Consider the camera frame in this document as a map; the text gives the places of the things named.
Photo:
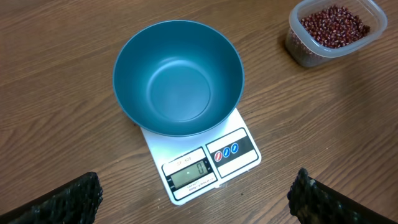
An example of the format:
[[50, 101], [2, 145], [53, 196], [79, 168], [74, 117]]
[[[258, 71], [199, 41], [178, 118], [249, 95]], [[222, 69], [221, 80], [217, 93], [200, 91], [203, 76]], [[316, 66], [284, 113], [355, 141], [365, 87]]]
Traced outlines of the white digital kitchen scale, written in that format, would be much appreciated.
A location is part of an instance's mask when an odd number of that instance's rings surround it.
[[262, 156], [234, 110], [215, 128], [188, 137], [142, 130], [170, 201], [183, 205], [259, 165]]

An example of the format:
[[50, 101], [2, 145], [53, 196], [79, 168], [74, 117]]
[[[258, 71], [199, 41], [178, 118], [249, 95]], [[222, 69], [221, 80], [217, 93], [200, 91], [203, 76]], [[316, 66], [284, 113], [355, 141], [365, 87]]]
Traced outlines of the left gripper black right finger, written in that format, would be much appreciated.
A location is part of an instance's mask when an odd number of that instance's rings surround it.
[[397, 224], [311, 178], [301, 168], [287, 194], [290, 214], [303, 224]]

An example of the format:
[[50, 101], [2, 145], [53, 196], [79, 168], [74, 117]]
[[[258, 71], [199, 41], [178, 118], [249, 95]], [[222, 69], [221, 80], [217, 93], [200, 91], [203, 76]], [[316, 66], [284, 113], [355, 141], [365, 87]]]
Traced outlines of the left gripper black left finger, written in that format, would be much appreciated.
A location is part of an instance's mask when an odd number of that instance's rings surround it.
[[93, 224], [103, 201], [103, 189], [95, 172], [82, 176], [1, 215], [10, 224]]

